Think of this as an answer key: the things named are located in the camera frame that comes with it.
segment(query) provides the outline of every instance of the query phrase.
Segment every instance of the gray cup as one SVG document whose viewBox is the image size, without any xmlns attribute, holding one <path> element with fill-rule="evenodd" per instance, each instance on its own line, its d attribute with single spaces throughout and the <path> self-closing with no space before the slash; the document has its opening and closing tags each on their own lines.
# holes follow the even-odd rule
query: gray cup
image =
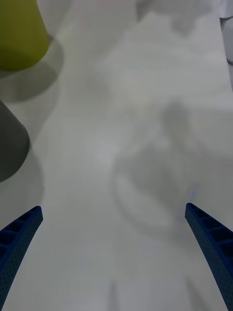
<svg viewBox="0 0 233 311">
<path fill-rule="evenodd" d="M 17 172 L 29 145 L 27 130 L 0 100 L 0 182 Z"/>
</svg>

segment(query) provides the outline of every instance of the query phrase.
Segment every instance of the white table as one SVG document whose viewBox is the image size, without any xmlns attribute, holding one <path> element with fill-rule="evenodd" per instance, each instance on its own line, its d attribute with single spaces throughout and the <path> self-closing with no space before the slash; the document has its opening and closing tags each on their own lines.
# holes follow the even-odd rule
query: white table
<svg viewBox="0 0 233 311">
<path fill-rule="evenodd" d="M 44 214 L 3 311 L 226 310 L 184 219 L 192 201 L 233 229 L 216 1 L 42 1 L 50 50 L 0 77 L 32 141 L 0 226 Z"/>
</svg>

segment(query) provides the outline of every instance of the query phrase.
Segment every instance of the yellow-green cylinder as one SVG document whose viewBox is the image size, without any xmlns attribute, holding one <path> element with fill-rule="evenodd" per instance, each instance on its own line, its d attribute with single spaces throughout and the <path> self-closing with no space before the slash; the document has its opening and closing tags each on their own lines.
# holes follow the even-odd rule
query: yellow-green cylinder
<svg viewBox="0 0 233 311">
<path fill-rule="evenodd" d="M 0 68 L 22 70 L 37 63 L 49 47 L 35 0 L 0 1 Z"/>
</svg>

